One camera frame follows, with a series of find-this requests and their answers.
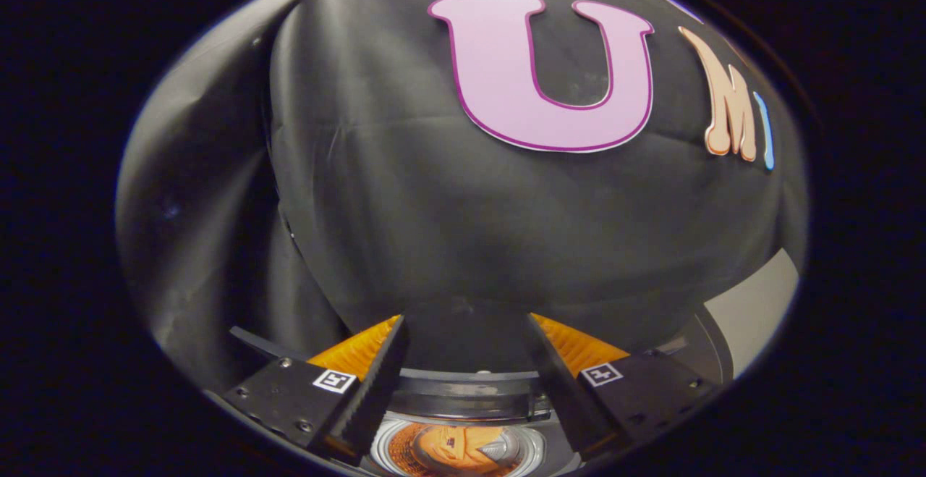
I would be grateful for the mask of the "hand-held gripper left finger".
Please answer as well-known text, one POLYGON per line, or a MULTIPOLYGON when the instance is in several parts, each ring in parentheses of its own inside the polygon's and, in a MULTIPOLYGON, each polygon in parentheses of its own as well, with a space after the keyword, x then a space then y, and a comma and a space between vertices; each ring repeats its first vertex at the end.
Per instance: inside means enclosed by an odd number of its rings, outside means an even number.
POLYGON ((392 316, 308 358, 244 331, 234 336, 268 364, 222 395, 244 421, 322 460, 357 466, 400 381, 409 335, 392 316))

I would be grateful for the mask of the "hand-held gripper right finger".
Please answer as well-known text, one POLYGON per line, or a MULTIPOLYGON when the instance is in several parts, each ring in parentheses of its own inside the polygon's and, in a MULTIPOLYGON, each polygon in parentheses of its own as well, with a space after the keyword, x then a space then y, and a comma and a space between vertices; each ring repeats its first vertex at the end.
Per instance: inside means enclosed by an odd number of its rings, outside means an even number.
POLYGON ((629 354, 538 314, 526 315, 526 348, 566 440, 586 463, 652 443, 717 391, 671 356, 629 354))

